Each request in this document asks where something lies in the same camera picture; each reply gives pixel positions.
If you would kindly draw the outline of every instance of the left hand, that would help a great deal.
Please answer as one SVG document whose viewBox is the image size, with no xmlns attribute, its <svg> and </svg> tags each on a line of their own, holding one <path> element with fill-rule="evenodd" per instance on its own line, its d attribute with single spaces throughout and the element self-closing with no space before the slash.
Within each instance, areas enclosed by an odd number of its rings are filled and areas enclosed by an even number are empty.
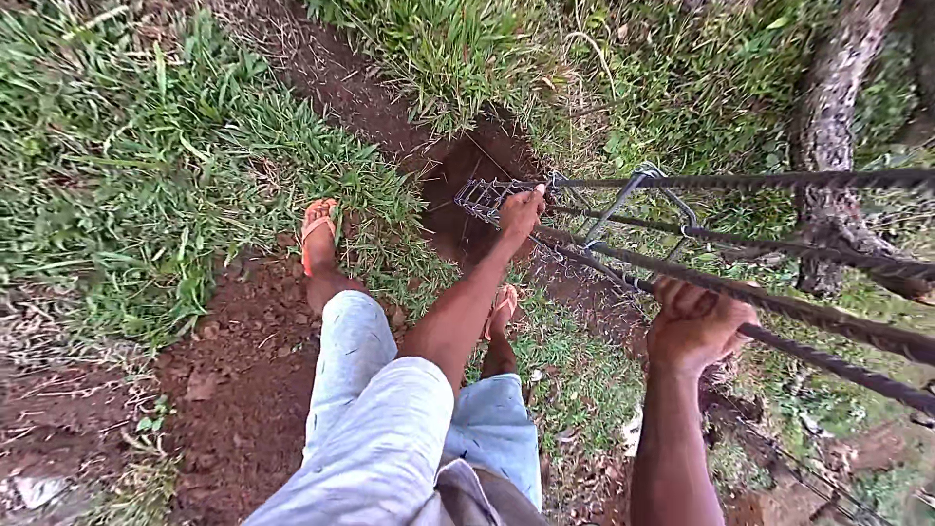
<svg viewBox="0 0 935 526">
<path fill-rule="evenodd" d="M 523 242 L 545 212 L 545 184 L 507 197 L 500 207 L 500 228 L 507 239 Z"/>
</svg>

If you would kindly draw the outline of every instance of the person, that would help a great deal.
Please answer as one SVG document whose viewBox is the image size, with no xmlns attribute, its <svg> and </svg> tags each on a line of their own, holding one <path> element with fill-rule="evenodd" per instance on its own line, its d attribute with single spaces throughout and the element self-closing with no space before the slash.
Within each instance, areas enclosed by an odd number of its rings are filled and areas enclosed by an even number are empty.
<svg viewBox="0 0 935 526">
<path fill-rule="evenodd" d="M 435 301 L 398 350 L 379 303 L 338 270 L 337 202 L 309 206 L 302 262 L 322 336 L 303 460 L 244 524 L 547 524 L 538 436 L 505 335 L 516 293 L 498 288 L 539 221 L 544 191 L 541 185 L 505 200 L 489 253 Z M 662 311 L 648 335 L 633 523 L 723 524 L 705 463 L 698 380 L 707 365 L 740 348 L 737 328 L 755 323 L 755 314 L 667 278 L 655 295 Z M 462 387 L 482 334 L 490 340 L 482 379 Z"/>
</svg>

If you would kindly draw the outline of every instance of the rock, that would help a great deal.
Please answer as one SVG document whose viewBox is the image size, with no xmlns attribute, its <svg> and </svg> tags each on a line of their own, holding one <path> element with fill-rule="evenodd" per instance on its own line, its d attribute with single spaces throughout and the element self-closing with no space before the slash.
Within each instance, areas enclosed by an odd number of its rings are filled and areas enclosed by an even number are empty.
<svg viewBox="0 0 935 526">
<path fill-rule="evenodd" d="M 391 322 L 390 322 L 390 325 L 391 325 L 394 329 L 399 329 L 399 328 L 401 328 L 401 327 L 405 327 L 405 326 L 406 326 L 406 318 L 407 318 L 407 317 L 408 317 L 408 316 L 406 315 L 406 309 L 403 308 L 403 307 L 400 306 L 400 305 L 395 305 L 395 306 L 393 307 L 393 318 L 392 318 L 392 320 L 391 320 Z"/>
<path fill-rule="evenodd" d="M 27 509 L 37 509 L 68 487 L 63 476 L 15 476 L 13 484 Z"/>
<path fill-rule="evenodd" d="M 194 371 L 188 377 L 188 390 L 185 391 L 185 400 L 199 402 L 210 400 L 214 390 L 221 383 L 221 376 L 217 373 L 204 373 Z"/>
<path fill-rule="evenodd" d="M 201 328 L 201 337 L 205 340 L 217 340 L 220 331 L 221 324 L 217 320 L 211 320 Z"/>
<path fill-rule="evenodd" d="M 279 245 L 280 248 L 286 248 L 298 245 L 298 242 L 295 239 L 295 234 L 290 232 L 280 232 L 279 234 L 276 234 L 276 244 Z"/>
</svg>

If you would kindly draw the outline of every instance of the foot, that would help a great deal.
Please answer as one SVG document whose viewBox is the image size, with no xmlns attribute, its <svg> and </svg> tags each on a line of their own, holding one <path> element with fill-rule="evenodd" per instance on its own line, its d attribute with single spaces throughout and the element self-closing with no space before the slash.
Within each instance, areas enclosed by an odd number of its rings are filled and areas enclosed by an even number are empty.
<svg viewBox="0 0 935 526">
<path fill-rule="evenodd" d="M 315 220 L 330 218 L 337 206 L 338 202 L 332 198 L 318 199 L 305 210 L 305 220 L 302 223 L 305 236 L 302 240 L 302 253 L 308 263 L 307 270 L 311 270 L 311 275 L 334 270 L 336 266 L 335 235 L 332 233 L 332 226 L 327 221 L 320 222 L 311 232 L 305 231 Z"/>
<path fill-rule="evenodd" d="M 485 336 L 488 340 L 490 340 L 490 333 L 492 332 L 501 335 L 506 334 L 507 324 L 513 318 L 518 303 L 519 294 L 516 292 L 516 287 L 509 284 L 500 287 L 500 290 L 496 292 L 494 310 L 487 320 L 488 329 Z"/>
</svg>

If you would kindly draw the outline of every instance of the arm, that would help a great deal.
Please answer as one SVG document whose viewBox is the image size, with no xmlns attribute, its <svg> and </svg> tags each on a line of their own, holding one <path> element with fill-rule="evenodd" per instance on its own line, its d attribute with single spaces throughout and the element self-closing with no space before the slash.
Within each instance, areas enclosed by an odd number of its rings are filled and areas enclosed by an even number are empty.
<svg viewBox="0 0 935 526">
<path fill-rule="evenodd" d="M 662 311 L 647 336 L 649 378 L 633 474 L 634 524 L 719 526 L 724 514 L 708 476 L 698 379 L 708 365 L 740 350 L 753 307 L 663 277 Z"/>
<path fill-rule="evenodd" d="M 422 357 L 439 366 L 455 396 L 471 350 L 490 313 L 490 305 L 513 254 L 532 232 L 545 209 L 545 185 L 507 198 L 500 210 L 502 230 L 496 244 L 471 273 L 441 295 L 406 335 L 400 357 Z"/>
</svg>

